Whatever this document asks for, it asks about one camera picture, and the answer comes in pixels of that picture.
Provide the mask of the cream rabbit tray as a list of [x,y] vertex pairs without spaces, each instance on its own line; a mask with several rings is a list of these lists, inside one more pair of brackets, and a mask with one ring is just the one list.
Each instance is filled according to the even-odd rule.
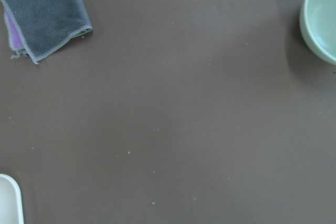
[[1,223],[24,224],[20,187],[6,174],[1,174]]

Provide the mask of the grey folded cloth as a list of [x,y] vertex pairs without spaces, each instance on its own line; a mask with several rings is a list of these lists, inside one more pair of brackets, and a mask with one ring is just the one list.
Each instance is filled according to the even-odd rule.
[[1,0],[13,59],[45,59],[92,31],[83,0]]

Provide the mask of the mint green bowl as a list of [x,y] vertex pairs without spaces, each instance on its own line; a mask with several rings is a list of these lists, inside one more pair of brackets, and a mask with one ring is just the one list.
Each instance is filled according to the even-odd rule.
[[299,23],[308,48],[335,65],[335,0],[304,0]]

